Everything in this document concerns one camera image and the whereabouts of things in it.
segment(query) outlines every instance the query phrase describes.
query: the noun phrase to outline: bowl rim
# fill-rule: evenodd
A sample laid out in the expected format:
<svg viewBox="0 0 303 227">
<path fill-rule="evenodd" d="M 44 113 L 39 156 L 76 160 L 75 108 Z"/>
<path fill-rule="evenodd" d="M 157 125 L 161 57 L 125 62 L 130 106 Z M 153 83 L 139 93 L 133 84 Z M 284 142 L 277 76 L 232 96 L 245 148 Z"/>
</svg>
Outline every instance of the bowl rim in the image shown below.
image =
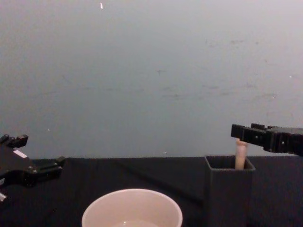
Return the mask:
<svg viewBox="0 0 303 227">
<path fill-rule="evenodd" d="M 110 192 L 108 194 L 105 194 L 101 197 L 99 197 L 98 199 L 96 199 L 95 201 L 93 201 L 84 211 L 83 213 L 83 216 L 82 216 L 82 220 L 81 220 L 81 224 L 82 224 L 82 227 L 86 227 L 84 226 L 84 221 L 85 221 L 85 218 L 88 214 L 88 212 L 92 209 L 92 207 L 97 203 L 99 202 L 100 200 L 106 198 L 106 197 L 109 197 L 109 196 L 112 196 L 114 194 L 118 194 L 118 193 L 122 193 L 122 192 L 129 192 L 129 191 L 139 191 L 139 192 L 148 192 L 148 193 L 152 193 L 152 194 L 156 194 L 158 196 L 161 196 L 161 197 L 164 197 L 165 199 L 167 199 L 169 202 L 171 202 L 174 207 L 176 208 L 177 210 L 177 213 L 178 213 L 178 224 L 176 227 L 181 227 L 182 225 L 182 221 L 183 221 L 183 215 L 182 215 L 182 211 L 181 211 L 181 208 L 180 206 L 172 199 L 170 198 L 169 196 L 161 193 L 161 192 L 157 192 L 157 191 L 153 191 L 153 190 L 149 190 L 149 189 L 141 189 L 141 188 L 130 188 L 130 189 L 122 189 L 122 190 L 118 190 L 118 191 L 114 191 L 114 192 Z"/>
</svg>

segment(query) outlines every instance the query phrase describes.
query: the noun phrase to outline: white bowl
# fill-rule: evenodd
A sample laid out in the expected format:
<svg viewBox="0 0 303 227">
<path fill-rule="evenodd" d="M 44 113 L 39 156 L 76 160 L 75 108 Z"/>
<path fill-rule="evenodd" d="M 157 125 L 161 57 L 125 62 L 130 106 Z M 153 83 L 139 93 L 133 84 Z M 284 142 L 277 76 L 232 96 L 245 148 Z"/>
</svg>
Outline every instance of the white bowl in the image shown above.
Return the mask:
<svg viewBox="0 0 303 227">
<path fill-rule="evenodd" d="M 82 227 L 181 227 L 182 212 L 170 197 L 146 189 L 109 193 L 87 207 Z"/>
</svg>

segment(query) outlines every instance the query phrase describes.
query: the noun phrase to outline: robotic arm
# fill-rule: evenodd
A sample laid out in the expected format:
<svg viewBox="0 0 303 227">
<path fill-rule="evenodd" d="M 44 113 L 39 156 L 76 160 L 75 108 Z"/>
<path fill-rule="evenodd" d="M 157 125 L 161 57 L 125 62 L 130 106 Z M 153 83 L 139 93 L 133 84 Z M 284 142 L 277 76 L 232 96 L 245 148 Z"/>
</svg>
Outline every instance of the robotic arm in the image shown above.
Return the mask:
<svg viewBox="0 0 303 227">
<path fill-rule="evenodd" d="M 11 184 L 31 187 L 37 182 L 60 176 L 65 158 L 60 157 L 47 165 L 37 166 L 18 150 L 27 144 L 27 139 L 27 135 L 16 138 L 4 135 L 0 138 L 0 189 Z M 0 193 L 0 201 L 5 198 Z"/>
<path fill-rule="evenodd" d="M 303 128 L 284 128 L 261 124 L 251 127 L 233 124 L 231 136 L 262 146 L 265 151 L 303 156 Z"/>
</svg>

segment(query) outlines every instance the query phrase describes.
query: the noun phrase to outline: black tablecloth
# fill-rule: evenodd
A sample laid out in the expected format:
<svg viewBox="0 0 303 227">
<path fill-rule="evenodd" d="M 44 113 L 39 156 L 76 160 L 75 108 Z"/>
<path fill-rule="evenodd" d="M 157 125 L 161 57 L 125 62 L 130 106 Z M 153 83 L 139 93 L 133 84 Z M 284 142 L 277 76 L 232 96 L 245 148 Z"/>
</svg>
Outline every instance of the black tablecloth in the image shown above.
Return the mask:
<svg viewBox="0 0 303 227">
<path fill-rule="evenodd" d="M 302 227 L 303 159 L 249 159 L 257 170 L 248 226 Z M 1 190 L 8 198 L 0 203 L 0 227 L 80 227 L 95 199 L 125 188 L 162 192 L 181 207 L 184 227 L 201 226 L 204 165 L 201 157 L 68 158 L 57 180 Z"/>
</svg>

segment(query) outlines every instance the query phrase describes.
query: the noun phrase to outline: gray wall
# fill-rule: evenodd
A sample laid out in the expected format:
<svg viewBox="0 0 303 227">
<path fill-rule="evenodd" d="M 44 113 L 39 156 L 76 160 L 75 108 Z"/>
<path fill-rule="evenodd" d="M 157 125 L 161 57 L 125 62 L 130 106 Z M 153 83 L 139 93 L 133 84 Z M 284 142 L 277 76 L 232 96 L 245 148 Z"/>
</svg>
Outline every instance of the gray wall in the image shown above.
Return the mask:
<svg viewBox="0 0 303 227">
<path fill-rule="evenodd" d="M 302 126 L 303 1 L 102 3 L 1 0 L 0 132 L 30 157 L 231 154 L 233 123 Z"/>
</svg>

